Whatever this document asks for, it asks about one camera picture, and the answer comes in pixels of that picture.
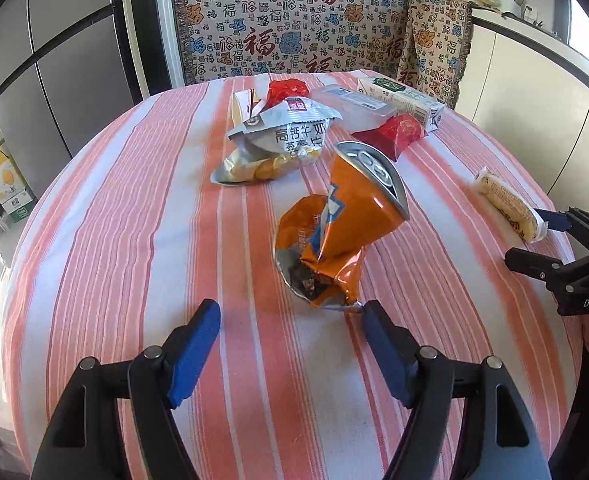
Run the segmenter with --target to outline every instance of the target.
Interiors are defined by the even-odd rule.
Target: red pouch
[[[307,85],[303,81],[294,78],[283,81],[270,81],[264,110],[279,104],[286,97],[309,97]]]
[[[390,160],[396,160],[412,142],[425,137],[421,123],[410,114],[401,114],[388,119],[373,130],[355,132],[352,136],[383,152]]]

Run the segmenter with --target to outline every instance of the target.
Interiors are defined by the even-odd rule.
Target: white carton
[[[445,105],[423,92],[384,76],[361,78],[357,89],[379,101],[395,105],[401,114],[412,115],[426,132],[439,127]]]

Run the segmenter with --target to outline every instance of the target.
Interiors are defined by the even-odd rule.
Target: round table
[[[308,86],[356,88],[372,72],[299,74]],[[31,464],[79,360],[128,360],[162,343],[203,298],[223,325],[194,395],[175,412],[203,480],[377,479],[408,411],[394,400],[358,314],[315,310],[282,283],[276,223],[297,200],[326,193],[339,140],[315,164],[256,186],[210,173],[233,149],[232,92],[265,95],[271,78],[241,76],[155,95],[117,118],[63,170],[23,234],[6,303],[3,359],[18,444]],[[576,319],[556,314],[545,284],[513,274],[523,246],[468,189],[487,166],[533,206],[550,200],[506,150],[452,110],[396,167],[411,220],[367,251],[361,300],[377,298],[420,344],[450,358],[506,363],[543,449],[565,424],[580,370]],[[531,250],[573,259],[564,234]],[[129,405],[120,407],[135,480],[145,478]],[[461,423],[454,401],[434,478],[448,478]]]

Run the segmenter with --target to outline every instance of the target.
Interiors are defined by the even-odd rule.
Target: crushed orange can
[[[339,142],[328,196],[297,202],[279,222],[274,257],[287,285],[313,306],[358,310],[368,245],[409,219],[399,173],[382,152]]]

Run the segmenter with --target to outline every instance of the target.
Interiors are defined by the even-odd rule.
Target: barcode
[[[415,107],[414,117],[421,123],[421,125],[425,124],[425,110],[422,108]]]

